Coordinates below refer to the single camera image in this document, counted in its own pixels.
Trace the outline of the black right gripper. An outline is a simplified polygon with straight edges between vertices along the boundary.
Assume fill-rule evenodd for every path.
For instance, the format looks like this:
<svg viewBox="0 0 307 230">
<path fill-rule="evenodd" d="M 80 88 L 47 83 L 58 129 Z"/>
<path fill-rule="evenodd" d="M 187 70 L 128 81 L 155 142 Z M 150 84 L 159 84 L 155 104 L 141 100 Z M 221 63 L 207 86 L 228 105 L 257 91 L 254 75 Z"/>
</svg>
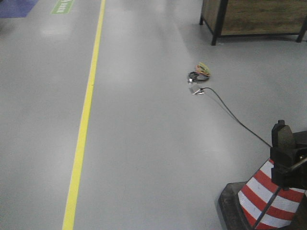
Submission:
<svg viewBox="0 0 307 230">
<path fill-rule="evenodd" d="M 307 132 L 293 133 L 296 147 L 286 149 L 272 147 L 270 159 L 276 164 L 293 164 L 287 171 L 272 168 L 272 182 L 278 186 L 290 186 L 306 190 L 307 188 Z"/>
</svg>

